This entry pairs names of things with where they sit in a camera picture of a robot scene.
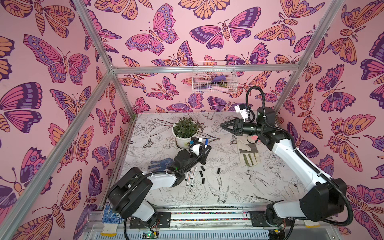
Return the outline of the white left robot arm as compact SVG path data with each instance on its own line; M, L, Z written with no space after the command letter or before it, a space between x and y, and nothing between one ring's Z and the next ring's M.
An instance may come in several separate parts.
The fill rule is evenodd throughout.
M210 145L195 143L188 150L179 151L173 159L161 161L163 166L158 170L143 172L131 168L107 192L113 211L122 219L134 217L151 224L158 213L146 200L149 192L181 184L196 164L206 164L211 150Z

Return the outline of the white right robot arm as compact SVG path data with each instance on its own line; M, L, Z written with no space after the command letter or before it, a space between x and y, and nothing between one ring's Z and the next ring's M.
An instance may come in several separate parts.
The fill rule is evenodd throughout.
M233 119L221 128L235 136L257 136L270 151L280 157L305 186L307 193L299 200L280 201L267 205L266 220L277 226L286 218L323 221L335 226L347 226L353 221L352 206L346 196L347 185L322 171L295 146L287 131L276 127L272 108L259 107L255 122Z

